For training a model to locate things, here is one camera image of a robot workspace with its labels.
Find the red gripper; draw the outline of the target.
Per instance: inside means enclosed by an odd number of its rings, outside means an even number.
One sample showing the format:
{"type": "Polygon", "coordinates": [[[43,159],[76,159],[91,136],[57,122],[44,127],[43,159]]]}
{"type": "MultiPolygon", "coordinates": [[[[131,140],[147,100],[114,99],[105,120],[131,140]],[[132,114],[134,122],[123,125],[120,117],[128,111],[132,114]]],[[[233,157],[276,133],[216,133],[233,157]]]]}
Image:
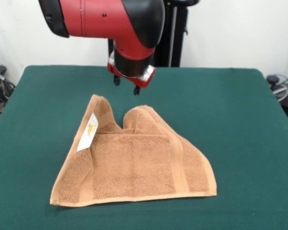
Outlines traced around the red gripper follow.
{"type": "Polygon", "coordinates": [[[148,68],[144,71],[143,75],[139,77],[127,77],[127,76],[122,75],[116,70],[114,63],[109,62],[107,65],[107,68],[110,73],[114,74],[114,84],[116,86],[120,85],[121,78],[125,78],[131,81],[135,85],[135,88],[133,90],[134,95],[139,95],[141,88],[145,88],[148,86],[148,84],[151,82],[156,71],[155,67],[153,67],[152,65],[149,65],[148,68]]]}

